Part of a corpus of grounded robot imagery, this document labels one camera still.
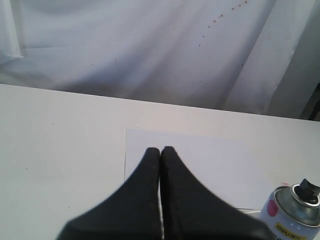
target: black spray cap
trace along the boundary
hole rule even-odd
[[[320,194],[320,187],[313,185],[306,178],[294,190],[301,200],[310,204],[318,202],[317,196]]]

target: can label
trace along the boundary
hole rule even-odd
[[[259,219],[267,224],[276,240],[311,240],[320,230],[319,227],[301,224],[285,213],[274,191],[261,209]]]

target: spray can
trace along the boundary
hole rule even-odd
[[[264,204],[259,218],[276,240],[311,240],[320,231],[320,187],[303,179],[279,186]]]

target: white tabletop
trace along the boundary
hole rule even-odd
[[[53,240],[124,181],[126,129],[243,142],[273,184],[320,185],[320,122],[0,84],[0,239]]]

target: red label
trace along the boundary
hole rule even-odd
[[[274,200],[269,200],[268,205],[266,206],[266,211],[268,212],[270,217],[274,217],[275,215],[277,215],[278,207]]]

